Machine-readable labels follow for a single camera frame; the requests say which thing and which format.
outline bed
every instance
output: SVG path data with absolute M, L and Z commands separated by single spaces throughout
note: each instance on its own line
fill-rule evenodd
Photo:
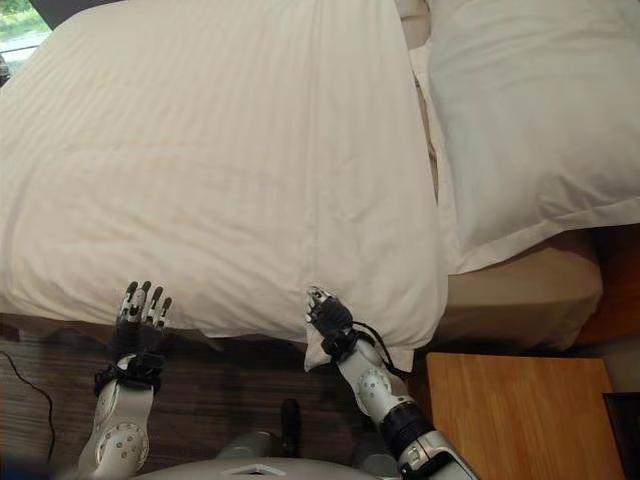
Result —
M 252 34 L 251 29 L 242 30 L 243 22 L 230 20 L 233 28 L 225 29 L 220 20 L 240 15 L 246 20 L 246 6 L 242 12 L 230 13 L 230 8 L 243 7 L 221 0 L 192 0 L 188 4 L 203 20 L 192 27 L 196 38 L 189 41 L 180 37 L 176 27 L 180 23 L 176 19 L 185 18 L 184 8 L 176 8 L 177 3 L 124 3 L 83 12 L 63 24 L 56 30 L 56 43 L 51 39 L 45 44 L 0 91 L 0 104 L 11 107 L 2 109 L 3 128 L 10 126 L 12 132 L 3 139 L 3 148 L 11 148 L 11 155 L 2 157 L 3 173 L 9 173 L 2 177 L 3 193 L 11 192 L 5 195 L 0 245 L 5 322 L 43 331 L 73 322 L 74 328 L 104 338 L 122 287 L 134 277 L 150 278 L 165 284 L 179 302 L 182 299 L 172 327 L 183 334 L 198 332 L 200 338 L 215 338 L 260 333 L 308 342 L 306 365 L 312 367 L 326 357 L 300 320 L 304 288 L 319 283 L 336 291 L 358 316 L 380 330 L 396 362 L 405 369 L 411 367 L 413 350 L 429 341 L 434 348 L 482 344 L 509 353 L 564 349 L 573 343 L 602 295 L 588 232 L 560 233 L 506 261 L 447 277 L 437 227 L 437 182 L 432 181 L 438 176 L 437 155 L 433 149 L 429 155 L 427 109 L 414 83 L 408 54 L 429 36 L 423 2 L 398 1 L 397 10 L 391 2 L 368 0 L 346 2 L 349 6 L 331 1 L 295 6 L 285 0 L 245 2 L 263 15 L 255 16 L 260 28 Z M 267 4 L 269 9 L 260 10 L 260 5 Z M 136 15 L 148 19 L 149 9 L 160 22 L 161 34 L 149 26 L 153 22 L 140 28 L 135 18 L 127 21 Z M 275 19 L 274 23 L 265 25 L 265 16 Z M 212 18 L 216 21 L 210 25 Z M 283 38 L 285 24 L 287 38 Z M 172 41 L 162 41 L 171 35 Z M 241 51 L 256 49 L 260 56 L 239 55 L 236 58 L 242 61 L 234 63 L 227 49 L 203 66 L 201 59 L 211 52 L 208 43 L 222 35 L 228 35 L 225 41 L 242 45 Z M 308 50 L 292 47 L 291 35 L 298 43 L 309 42 L 314 55 L 305 58 Z M 270 49 L 265 48 L 265 39 Z M 87 46 L 91 55 L 86 53 Z M 180 54 L 184 48 L 189 56 Z M 123 65 L 124 53 L 129 60 Z M 154 68 L 136 70 L 149 56 L 153 61 L 146 65 Z M 275 60 L 251 63 L 267 57 L 289 60 L 277 68 Z M 109 69 L 109 62 L 124 68 Z M 69 69 L 76 79 L 72 84 L 62 78 Z M 220 73 L 224 69 L 242 72 L 252 80 L 234 85 Z M 288 83 L 276 85 L 287 78 L 278 74 L 279 69 L 291 74 Z M 309 76 L 309 69 L 315 77 Z M 260 81 L 258 74 L 263 75 Z M 204 93 L 185 97 L 180 90 L 183 78 L 192 90 Z M 244 77 L 233 77 L 236 83 L 239 78 Z M 145 88 L 136 82 L 144 82 Z M 368 90 L 370 84 L 375 95 Z M 49 90 L 38 92 L 43 85 Z M 158 85 L 161 88 L 154 92 Z M 64 87 L 54 100 L 50 99 L 52 86 Z M 146 88 L 152 90 L 149 96 Z M 224 91 L 226 97 L 216 96 L 216 91 Z M 33 103 L 33 98 L 41 103 Z M 185 98 L 189 103 L 181 103 Z M 319 115 L 305 115 L 308 98 L 316 102 L 313 106 Z M 28 112 L 18 113 L 20 102 L 31 102 Z M 112 108 L 116 104 L 121 108 Z M 70 106 L 78 116 L 75 123 L 61 121 L 50 132 L 57 119 L 69 115 Z M 240 108 L 245 116 L 229 116 L 230 106 Z M 277 106 L 283 106 L 288 123 L 266 114 L 247 116 L 252 109 L 275 111 Z M 226 108 L 226 116 L 211 116 L 212 107 Z M 136 117 L 141 110 L 143 115 Z M 7 111 L 17 125 L 9 125 Z M 129 121 L 123 114 L 137 120 Z M 154 117 L 166 116 L 173 119 L 169 127 L 154 124 Z M 305 123 L 310 118 L 311 126 Z M 293 126 L 298 128 L 294 138 L 305 137 L 305 142 L 278 138 L 286 137 Z M 21 142 L 25 129 L 32 135 Z M 263 130 L 269 135 L 260 134 Z M 207 137 L 216 132 L 216 142 L 209 143 Z M 220 147 L 217 142 L 224 138 L 220 132 L 236 143 Z M 92 136 L 100 142 L 93 142 Z M 166 143 L 154 143 L 155 138 L 176 143 L 167 148 Z M 207 168 L 186 171 L 171 166 L 167 151 L 195 158 L 191 167 L 206 165 L 207 151 L 198 150 L 203 145 L 237 155 L 236 163 L 223 162 L 220 167 L 232 172 L 229 177 L 212 175 Z M 283 145 L 289 148 L 284 157 Z M 295 159 L 303 151 L 306 161 L 300 166 Z M 118 160 L 123 152 L 128 159 L 138 156 L 138 161 L 143 157 L 159 163 L 132 167 Z M 24 161 L 29 155 L 31 162 Z M 67 155 L 75 163 L 64 172 L 42 160 Z M 274 163 L 253 162 L 237 168 L 238 158 L 260 156 Z M 218 161 L 220 151 L 216 150 L 215 158 Z M 153 176 L 158 169 L 168 169 L 171 181 L 165 178 L 158 183 Z M 35 184 L 34 175 L 38 177 Z M 18 188 L 25 179 L 32 182 L 29 188 Z M 113 192 L 104 192 L 104 185 L 118 186 L 113 192 L 118 192 L 119 200 L 114 201 Z M 202 209 L 211 190 L 223 192 L 222 197 L 211 198 L 224 208 Z M 189 208 L 184 208 L 180 200 L 194 193 L 200 195 L 198 202 L 187 202 Z M 152 208 L 155 204 L 149 196 L 162 208 Z M 305 207 L 296 210 L 296 199 Z M 275 207 L 267 209 L 268 221 L 264 221 L 255 209 L 270 202 Z M 196 206 L 198 215 L 190 210 Z M 119 216 L 110 214 L 114 210 Z M 60 218 L 60 212 L 68 212 L 62 215 L 67 224 L 47 222 Z M 162 223 L 158 216 L 166 221 Z M 296 221 L 285 221 L 291 216 Z M 202 220 L 209 217 L 218 223 Z M 87 225 L 87 218 L 104 221 Z M 118 223 L 120 218 L 126 227 Z M 196 226 L 201 221 L 207 235 Z M 253 228 L 253 222 L 261 229 Z M 174 225 L 181 228 L 176 231 Z M 112 235 L 105 236 L 105 230 Z M 126 240 L 118 246 L 117 255 L 114 238 Z M 189 248 L 176 250 L 176 244 Z M 134 255 L 121 255 L 123 250 Z M 98 257 L 108 261 L 97 262 Z

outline black cable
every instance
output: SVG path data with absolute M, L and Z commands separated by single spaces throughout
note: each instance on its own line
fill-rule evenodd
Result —
M 382 336 L 377 332 L 375 328 L 363 322 L 356 322 L 355 320 L 353 321 L 353 324 L 366 328 L 375 337 L 376 341 L 380 344 L 382 351 L 387 356 L 387 361 L 383 360 L 385 366 L 387 367 L 387 370 L 389 370 L 391 373 L 393 373 L 394 375 L 397 375 L 400 378 L 403 378 L 407 375 L 406 372 L 403 372 L 393 364 L 393 360 L 391 359 L 391 354 L 387 349 L 387 345 L 384 343 Z
M 47 402 L 49 402 L 49 430 L 51 430 L 51 443 L 49 444 L 49 453 L 47 455 L 47 463 L 51 462 L 53 447 L 56 444 L 56 430 L 55 428 L 53 428 L 53 400 L 51 400 L 51 397 L 47 392 L 45 392 L 39 387 L 36 387 L 33 383 L 31 383 L 29 380 L 25 379 L 22 375 L 20 375 L 20 372 L 18 372 L 18 369 L 16 368 L 16 364 L 13 363 L 13 359 L 7 352 L 0 350 L 0 353 L 5 357 L 7 357 L 7 360 L 9 360 L 9 363 L 11 364 L 11 368 L 13 368 L 13 371 L 16 374 L 16 377 L 18 377 L 22 382 L 29 385 L 31 388 L 33 388 L 36 392 L 42 394 L 42 396 L 44 396 L 44 398 L 47 399 Z

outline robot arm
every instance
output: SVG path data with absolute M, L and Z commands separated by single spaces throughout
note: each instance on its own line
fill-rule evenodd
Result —
M 374 342 L 353 328 L 351 312 L 330 293 L 309 289 L 307 322 L 324 337 L 322 347 L 351 386 L 358 407 L 371 417 L 405 479 L 476 479 L 446 437 L 435 430 L 392 375 Z
M 163 357 L 153 352 L 163 339 L 171 298 L 159 307 L 155 289 L 145 311 L 150 282 L 127 288 L 109 343 L 111 365 L 95 377 L 98 404 L 91 438 L 77 469 L 63 478 L 124 480 L 144 464 L 149 452 L 147 419 L 160 389 Z

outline wooden nightstand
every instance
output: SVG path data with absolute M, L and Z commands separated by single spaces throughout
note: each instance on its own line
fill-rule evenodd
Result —
M 599 359 L 427 356 L 433 422 L 486 479 L 624 479 Z

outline pillow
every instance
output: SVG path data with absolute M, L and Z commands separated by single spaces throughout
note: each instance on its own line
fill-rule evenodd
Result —
M 640 222 L 640 3 L 441 3 L 425 94 L 449 272 Z

